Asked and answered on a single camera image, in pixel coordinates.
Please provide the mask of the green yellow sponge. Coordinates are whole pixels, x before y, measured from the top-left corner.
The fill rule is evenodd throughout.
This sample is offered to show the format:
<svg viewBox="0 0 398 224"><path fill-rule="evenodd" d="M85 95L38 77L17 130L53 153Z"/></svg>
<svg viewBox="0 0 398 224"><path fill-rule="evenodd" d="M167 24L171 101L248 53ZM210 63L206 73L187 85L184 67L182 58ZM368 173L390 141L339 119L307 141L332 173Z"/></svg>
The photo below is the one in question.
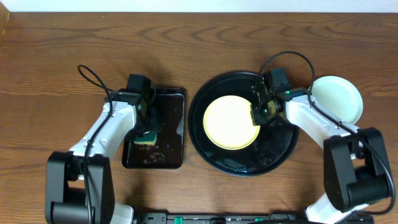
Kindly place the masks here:
<svg viewBox="0 0 398 224"><path fill-rule="evenodd" d="M134 144L154 146L156 144L156 141L157 141L157 133L149 133L144 135L143 137L135 138Z"/></svg>

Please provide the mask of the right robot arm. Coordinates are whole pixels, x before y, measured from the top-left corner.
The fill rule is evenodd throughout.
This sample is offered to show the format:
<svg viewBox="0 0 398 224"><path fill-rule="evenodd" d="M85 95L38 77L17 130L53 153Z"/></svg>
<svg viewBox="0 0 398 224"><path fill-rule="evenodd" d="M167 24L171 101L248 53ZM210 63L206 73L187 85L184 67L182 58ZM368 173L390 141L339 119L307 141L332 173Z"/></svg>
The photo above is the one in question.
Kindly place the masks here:
<svg viewBox="0 0 398 224"><path fill-rule="evenodd" d="M256 126L276 118L299 127L323 149L325 193L305 210L311 223L343 223L384 198L396 199L381 133L361 129L328 111L310 88L292 88L284 69L260 73L259 101L251 106Z"/></svg>

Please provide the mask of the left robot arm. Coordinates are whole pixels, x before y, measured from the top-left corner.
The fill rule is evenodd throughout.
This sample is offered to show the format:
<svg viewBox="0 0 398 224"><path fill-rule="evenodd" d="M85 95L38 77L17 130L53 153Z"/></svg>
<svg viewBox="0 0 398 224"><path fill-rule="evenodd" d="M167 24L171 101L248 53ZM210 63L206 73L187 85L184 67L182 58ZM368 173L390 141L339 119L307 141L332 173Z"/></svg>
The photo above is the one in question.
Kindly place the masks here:
<svg viewBox="0 0 398 224"><path fill-rule="evenodd" d="M110 162L120 144L153 132L151 80L131 74L125 88L106 90L103 110L85 136L47 160L47 223L132 223L134 210L116 203Z"/></svg>

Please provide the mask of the light blue plate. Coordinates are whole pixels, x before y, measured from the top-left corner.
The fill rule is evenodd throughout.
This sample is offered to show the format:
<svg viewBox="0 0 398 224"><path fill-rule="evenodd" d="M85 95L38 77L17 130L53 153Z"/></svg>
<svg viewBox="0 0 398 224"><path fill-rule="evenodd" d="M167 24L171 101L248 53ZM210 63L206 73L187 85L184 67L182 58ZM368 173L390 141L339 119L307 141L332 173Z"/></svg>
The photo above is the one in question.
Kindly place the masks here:
<svg viewBox="0 0 398 224"><path fill-rule="evenodd" d="M362 96L358 89L344 78L325 76L316 79L312 95L324 108L347 123L355 124L362 115Z"/></svg>

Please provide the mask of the yellow plate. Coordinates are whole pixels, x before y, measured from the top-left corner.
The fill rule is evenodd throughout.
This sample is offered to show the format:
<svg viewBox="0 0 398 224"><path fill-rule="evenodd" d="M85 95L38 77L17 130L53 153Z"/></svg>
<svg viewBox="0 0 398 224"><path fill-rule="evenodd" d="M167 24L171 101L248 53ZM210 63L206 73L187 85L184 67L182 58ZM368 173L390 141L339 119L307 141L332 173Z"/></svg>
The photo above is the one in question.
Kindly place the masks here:
<svg viewBox="0 0 398 224"><path fill-rule="evenodd" d="M203 115L203 128L213 144L230 151L249 146L261 129L253 124L249 100L236 95L212 101Z"/></svg>

